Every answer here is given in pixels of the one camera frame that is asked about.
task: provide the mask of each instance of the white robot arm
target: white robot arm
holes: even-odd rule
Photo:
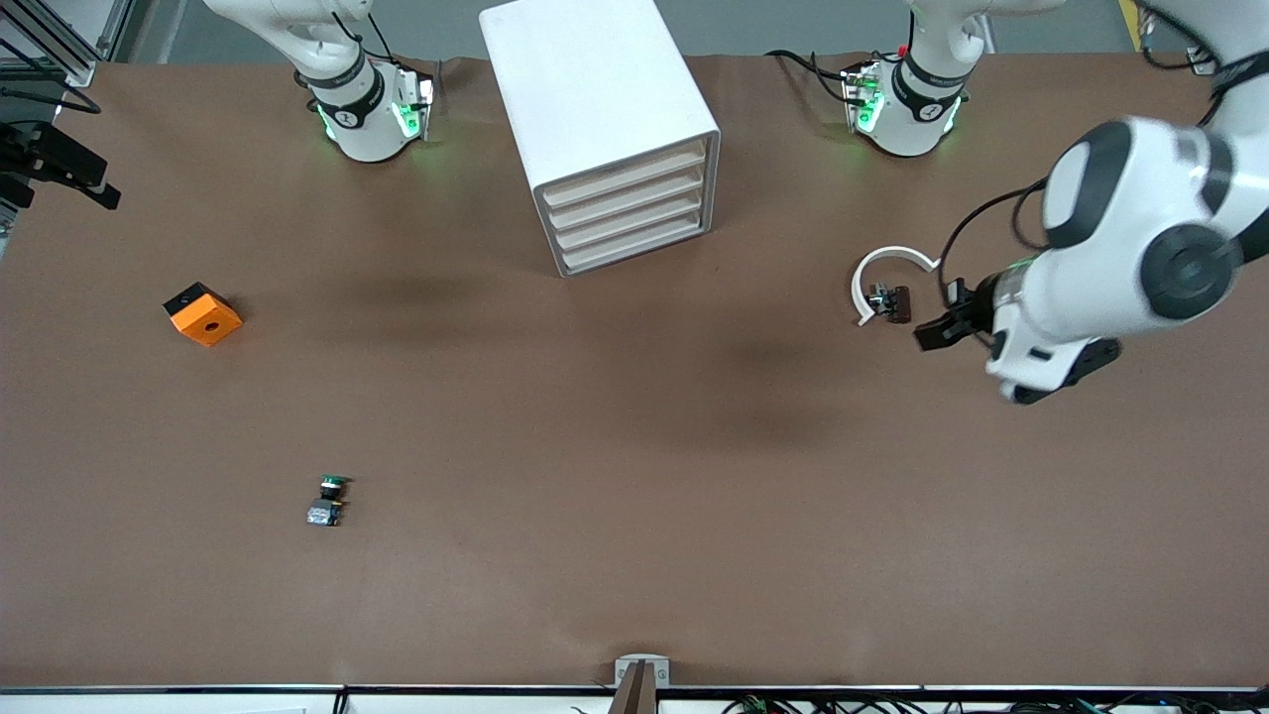
[[[326,134],[350,159],[382,161],[424,137],[431,80],[367,57],[341,23],[363,20],[371,0],[204,0],[286,55],[317,98]]]
[[[1109,364],[1115,337],[1180,326],[1216,307],[1269,252],[1269,0],[1150,0],[1218,66],[1206,127],[1128,117],[1068,148],[1047,179],[1048,247],[954,285],[916,330],[923,349],[991,334],[987,373],[1032,403]]]
[[[846,95],[850,127],[896,156],[934,148],[952,128],[961,90],[986,48],[978,15],[1029,15],[1066,0],[905,0],[912,9],[907,53],[881,60]]]

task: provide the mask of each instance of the black and orange block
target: black and orange block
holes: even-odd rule
[[[180,334],[203,346],[211,346],[242,326],[242,317],[223,297],[201,282],[162,303]]]

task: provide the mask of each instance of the white curved part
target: white curved part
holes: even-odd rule
[[[887,245],[886,247],[878,247],[877,250],[864,255],[864,259],[859,261],[859,266],[855,268],[855,275],[850,278],[850,299],[855,302],[855,309],[859,311],[859,326],[864,326],[868,320],[877,316],[872,304],[868,304],[868,298],[864,297],[862,280],[864,276],[864,268],[867,268],[873,260],[879,260],[881,257],[902,257],[916,263],[926,273],[934,271],[934,268],[939,266],[938,260],[930,260],[925,252],[921,252],[915,247],[907,247],[906,245]]]

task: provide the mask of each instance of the metal bracket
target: metal bracket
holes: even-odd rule
[[[647,662],[652,666],[652,680],[656,682],[656,689],[670,686],[670,658],[660,654],[626,654],[618,657],[613,665],[613,686],[619,687],[626,678],[626,671],[632,665],[638,665],[640,662]]]

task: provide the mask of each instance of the brown table surface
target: brown table surface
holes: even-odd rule
[[[681,684],[1265,681],[1263,265],[1032,408],[845,292],[1204,84],[994,56],[897,160],[802,70],[689,63],[717,227],[575,279],[485,62],[381,165],[289,67],[103,67],[63,128],[122,205],[41,186],[0,261],[0,682],[586,682],[631,651]],[[1006,219],[952,273],[1019,256]],[[869,276],[938,312],[915,266]],[[160,307],[193,280],[246,316],[213,349]],[[303,519],[326,473],[339,529]]]

